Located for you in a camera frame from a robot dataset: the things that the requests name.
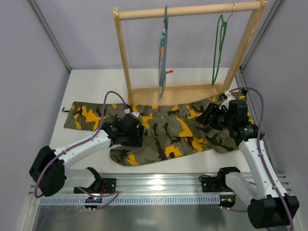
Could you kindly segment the camouflage yellow green trousers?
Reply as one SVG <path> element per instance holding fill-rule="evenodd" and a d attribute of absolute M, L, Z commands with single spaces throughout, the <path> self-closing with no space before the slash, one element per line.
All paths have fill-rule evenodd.
<path fill-rule="evenodd" d="M 246 91 L 231 92 L 236 100 L 246 102 Z M 214 150 L 219 154 L 238 150 L 229 131 L 216 130 L 195 121 L 210 103 L 221 105 L 224 94 L 175 105 L 132 105 L 73 102 L 64 127 L 96 131 L 105 122 L 123 118 L 129 108 L 140 113 L 144 126 L 142 147 L 120 145 L 111 148 L 110 158 L 122 166 L 142 166 L 195 153 Z"/>

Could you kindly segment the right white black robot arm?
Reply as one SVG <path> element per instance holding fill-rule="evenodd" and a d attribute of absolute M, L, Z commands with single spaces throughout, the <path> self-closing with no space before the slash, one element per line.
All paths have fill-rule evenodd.
<path fill-rule="evenodd" d="M 248 107 L 242 100 L 210 103 L 197 117 L 201 125 L 227 129 L 250 168 L 249 183 L 236 167 L 220 168 L 217 183 L 222 190 L 232 190 L 245 203 L 252 226 L 256 229 L 288 226 L 294 230 L 293 218 L 299 208 L 296 196 L 290 196 L 277 178 L 264 148 L 257 125 L 250 124 Z"/>

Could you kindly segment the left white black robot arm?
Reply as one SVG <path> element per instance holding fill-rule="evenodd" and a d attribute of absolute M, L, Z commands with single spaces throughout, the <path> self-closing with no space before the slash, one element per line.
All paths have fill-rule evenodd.
<path fill-rule="evenodd" d="M 35 182 L 34 196 L 38 192 L 49 197 L 62 188 L 74 188 L 75 193 L 93 195 L 99 193 L 104 179 L 92 167 L 72 169 L 71 167 L 84 158 L 115 145 L 142 147 L 144 127 L 140 122 L 140 113 L 131 112 L 113 122 L 103 123 L 101 129 L 71 145 L 52 149 L 42 147 L 29 174 Z"/>

